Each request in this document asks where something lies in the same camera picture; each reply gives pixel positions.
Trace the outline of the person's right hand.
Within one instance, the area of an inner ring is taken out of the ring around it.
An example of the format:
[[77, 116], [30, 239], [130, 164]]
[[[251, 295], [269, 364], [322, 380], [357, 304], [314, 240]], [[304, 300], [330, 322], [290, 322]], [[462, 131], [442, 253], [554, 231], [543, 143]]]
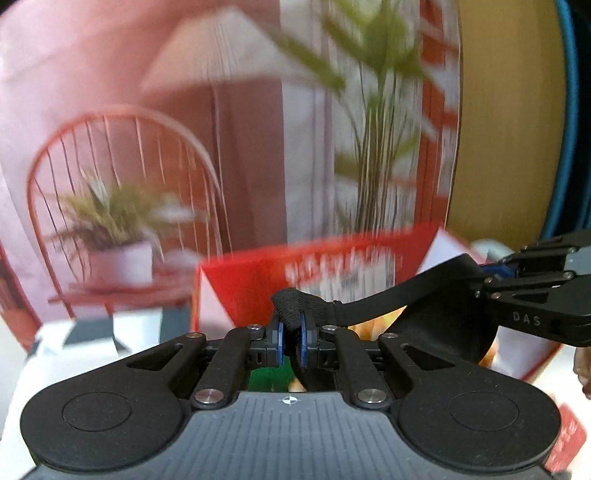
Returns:
[[582, 385], [587, 399], [591, 399], [591, 348], [577, 348], [574, 355], [573, 371]]

